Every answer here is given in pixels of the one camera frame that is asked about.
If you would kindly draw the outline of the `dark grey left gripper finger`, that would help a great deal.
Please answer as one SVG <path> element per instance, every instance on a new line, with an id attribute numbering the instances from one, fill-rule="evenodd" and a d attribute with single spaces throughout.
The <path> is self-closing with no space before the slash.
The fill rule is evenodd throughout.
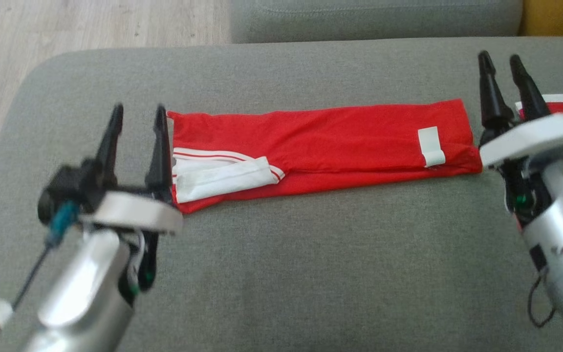
<path id="1" fill-rule="evenodd" d="M 173 203 L 171 144 L 166 109 L 163 105 L 156 109 L 153 131 L 155 142 L 152 160 L 145 176 L 145 186 L 152 198 L 164 203 Z"/>
<path id="2" fill-rule="evenodd" d="M 118 185 L 115 163 L 118 151 L 118 139 L 123 127 L 124 107 L 122 103 L 114 105 L 107 129 L 97 150 L 96 161 L 101 164 L 100 183 L 108 189 Z"/>

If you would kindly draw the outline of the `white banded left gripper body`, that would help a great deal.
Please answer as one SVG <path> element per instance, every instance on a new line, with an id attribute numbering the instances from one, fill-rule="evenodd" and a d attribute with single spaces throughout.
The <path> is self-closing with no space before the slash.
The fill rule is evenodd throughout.
<path id="1" fill-rule="evenodd" d="M 162 193 L 142 186 L 121 186 L 98 163 L 85 163 L 79 176 L 80 223 L 96 229 L 145 230 L 158 234 L 178 234 L 183 215 Z"/>

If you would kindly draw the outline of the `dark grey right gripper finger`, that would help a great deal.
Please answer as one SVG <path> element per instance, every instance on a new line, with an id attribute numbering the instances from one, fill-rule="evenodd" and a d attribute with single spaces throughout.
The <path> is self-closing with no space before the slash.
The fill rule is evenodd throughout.
<path id="1" fill-rule="evenodd" d="M 523 120 L 530 122 L 550 115 L 547 103 L 518 54 L 510 56 L 510 69 L 513 81 L 519 90 Z"/>
<path id="2" fill-rule="evenodd" d="M 480 113 L 485 145 L 513 127 L 514 113 L 503 100 L 496 82 L 496 69 L 487 51 L 478 54 Z"/>

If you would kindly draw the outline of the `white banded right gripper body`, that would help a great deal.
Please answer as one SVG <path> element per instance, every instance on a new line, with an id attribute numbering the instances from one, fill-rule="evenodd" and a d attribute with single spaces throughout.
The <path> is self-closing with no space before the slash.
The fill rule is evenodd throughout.
<path id="1" fill-rule="evenodd" d="M 563 147 L 563 114 L 550 114 L 522 123 L 485 143 L 479 149 L 483 167 L 496 167 L 518 159 Z"/>

